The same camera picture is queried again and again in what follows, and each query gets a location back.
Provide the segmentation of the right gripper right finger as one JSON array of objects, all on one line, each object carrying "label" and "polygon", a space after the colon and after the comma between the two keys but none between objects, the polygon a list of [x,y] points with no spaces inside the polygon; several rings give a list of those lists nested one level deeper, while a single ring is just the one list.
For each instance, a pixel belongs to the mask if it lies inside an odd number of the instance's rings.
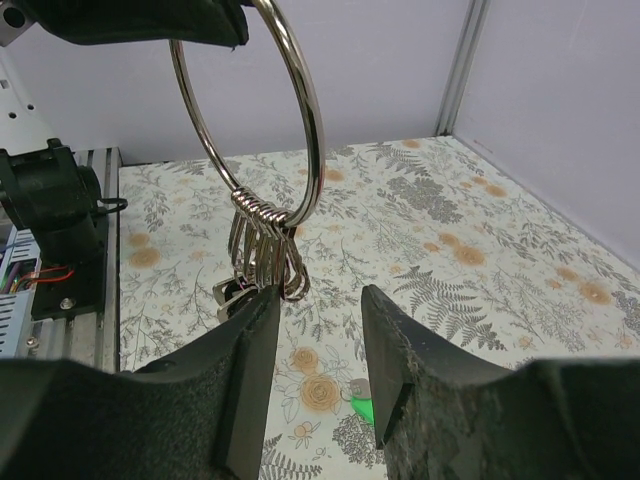
[{"label": "right gripper right finger", "polygon": [[392,479],[635,479],[639,363],[541,359],[509,370],[361,294],[375,441]]}]

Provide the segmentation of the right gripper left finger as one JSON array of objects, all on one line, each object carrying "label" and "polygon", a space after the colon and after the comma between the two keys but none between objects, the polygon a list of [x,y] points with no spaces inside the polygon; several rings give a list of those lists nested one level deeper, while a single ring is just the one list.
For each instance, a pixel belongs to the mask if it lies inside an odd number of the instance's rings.
[{"label": "right gripper left finger", "polygon": [[255,479],[280,322],[274,287],[134,372],[1,364],[5,479]]}]

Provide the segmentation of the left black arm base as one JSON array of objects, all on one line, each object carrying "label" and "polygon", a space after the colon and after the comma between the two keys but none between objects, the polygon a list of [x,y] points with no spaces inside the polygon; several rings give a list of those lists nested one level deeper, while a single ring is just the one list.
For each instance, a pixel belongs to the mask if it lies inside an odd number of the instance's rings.
[{"label": "left black arm base", "polygon": [[35,290],[32,318],[102,313],[106,298],[108,216],[123,198],[104,197],[96,173],[51,139],[45,151],[1,151],[1,205],[14,226],[28,230],[43,271],[21,285]]}]

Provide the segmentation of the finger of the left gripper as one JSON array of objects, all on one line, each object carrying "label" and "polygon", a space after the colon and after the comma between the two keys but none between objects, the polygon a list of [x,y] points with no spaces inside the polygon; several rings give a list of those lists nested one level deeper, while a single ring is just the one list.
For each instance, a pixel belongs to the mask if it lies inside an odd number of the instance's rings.
[{"label": "finger of the left gripper", "polygon": [[180,40],[223,47],[248,42],[247,1],[42,0],[9,3],[9,40],[34,25],[75,45]]}]

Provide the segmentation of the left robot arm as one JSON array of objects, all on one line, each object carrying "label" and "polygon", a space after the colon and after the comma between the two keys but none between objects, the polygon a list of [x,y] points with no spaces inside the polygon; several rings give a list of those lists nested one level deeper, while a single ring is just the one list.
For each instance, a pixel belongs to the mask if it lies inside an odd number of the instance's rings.
[{"label": "left robot arm", "polygon": [[[245,1],[3,1],[1,48],[32,25],[74,45],[180,40],[223,47],[248,41]],[[1,151],[45,151],[54,133],[8,53],[1,53]]]}]

